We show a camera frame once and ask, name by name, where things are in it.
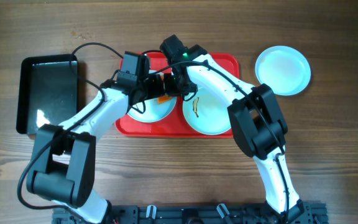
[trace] white plate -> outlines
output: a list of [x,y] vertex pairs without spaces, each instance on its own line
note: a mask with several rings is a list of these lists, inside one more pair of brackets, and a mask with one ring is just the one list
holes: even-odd
[[[172,112],[177,102],[177,98],[173,97],[171,100],[168,100],[162,104],[157,103],[157,99],[151,99],[144,101],[146,105],[146,111],[141,114],[134,109],[130,109],[128,115],[140,122],[151,123],[156,122],[164,117],[168,116]],[[140,111],[143,111],[143,104],[137,103],[134,105],[135,108],[138,108]]]
[[[193,111],[193,104],[197,104],[198,116]],[[227,106],[204,88],[199,88],[193,99],[183,102],[183,115],[187,123],[202,134],[222,134],[231,128]]]
[[287,46],[264,50],[256,60],[255,73],[275,94],[290,96],[304,90],[311,78],[310,65],[299,51]]

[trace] robotic arm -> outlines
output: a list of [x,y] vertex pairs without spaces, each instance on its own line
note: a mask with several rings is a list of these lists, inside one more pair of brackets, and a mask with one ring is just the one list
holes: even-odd
[[[196,91],[197,85],[200,85],[227,105],[234,139],[240,149],[255,160],[265,185],[266,201],[272,210],[278,217],[284,217],[287,212],[289,222],[301,215],[302,202],[292,186],[285,156],[280,156],[280,147],[284,148],[285,144],[283,136],[287,132],[287,125],[272,90],[267,85],[256,88],[237,79],[220,67],[200,46],[188,49],[175,35],[164,40],[160,50],[172,67],[175,78],[165,74],[162,80],[160,75],[149,75],[147,56],[126,52],[117,80],[107,80],[101,85],[106,96],[105,102],[80,126],[48,148],[34,163],[28,173],[27,190],[70,207],[87,222],[111,222],[111,204],[92,189],[97,141],[132,105],[164,94],[191,94]],[[233,83],[248,96],[238,91],[238,87]],[[71,119],[59,126],[42,126],[37,132],[33,156],[46,142],[91,111],[101,99],[99,92],[90,104]],[[265,126],[260,116],[251,116],[253,107],[250,100],[262,111],[262,116],[267,121]],[[281,145],[276,144],[268,128],[273,131]],[[52,158],[52,154],[63,153],[71,155],[68,165]]]

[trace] tray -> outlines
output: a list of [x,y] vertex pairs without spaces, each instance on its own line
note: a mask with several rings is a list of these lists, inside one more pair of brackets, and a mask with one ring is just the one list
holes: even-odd
[[[151,61],[151,69],[159,70],[166,67],[167,59],[162,53],[152,52],[148,53]],[[239,63],[231,54],[225,53],[211,53],[212,58],[222,68],[226,69],[235,77],[240,77]],[[154,137],[154,138],[232,138],[231,129],[223,134],[214,136],[201,134],[195,131],[186,122],[182,111],[183,100],[181,97],[177,98],[177,103],[172,112],[164,119],[154,123],[141,123],[132,119],[129,115],[125,115],[115,122],[117,130],[125,135],[131,137]]]
[[[34,134],[43,124],[58,125],[78,112],[78,80],[68,66],[70,54],[23,60],[16,131]],[[71,62],[78,70],[76,57]]]

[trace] wood grain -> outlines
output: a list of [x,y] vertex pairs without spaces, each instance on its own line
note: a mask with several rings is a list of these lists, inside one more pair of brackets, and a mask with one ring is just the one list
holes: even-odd
[[[306,56],[311,85],[278,97],[293,185],[303,200],[327,203],[331,223],[358,223],[358,1],[56,2],[0,4],[0,223],[50,223],[50,211],[28,210],[16,199],[33,145],[15,130],[22,60],[91,41],[119,52],[157,49],[172,34],[188,46],[233,54],[242,79],[255,85],[254,63],[267,47],[289,45]],[[99,47],[77,56],[96,83],[119,65]],[[96,90],[85,94],[89,101]],[[265,200],[256,165],[232,139],[125,138],[112,127],[96,162],[94,187],[116,205]]]

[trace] red tray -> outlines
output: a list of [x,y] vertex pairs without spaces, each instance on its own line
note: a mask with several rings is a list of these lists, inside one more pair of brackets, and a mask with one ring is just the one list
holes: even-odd
[[[167,59],[162,53],[152,52],[148,56],[151,60],[151,69],[159,70],[166,67]],[[222,68],[233,74],[235,77],[240,77],[239,62],[233,55],[225,53],[211,53],[212,58]],[[160,137],[160,138],[232,138],[233,133],[231,129],[219,135],[205,135],[195,131],[191,128],[183,115],[182,111],[183,100],[181,97],[177,98],[177,103],[172,112],[164,119],[154,123],[141,123],[132,119],[128,114],[116,121],[117,130],[125,135],[132,137]]]

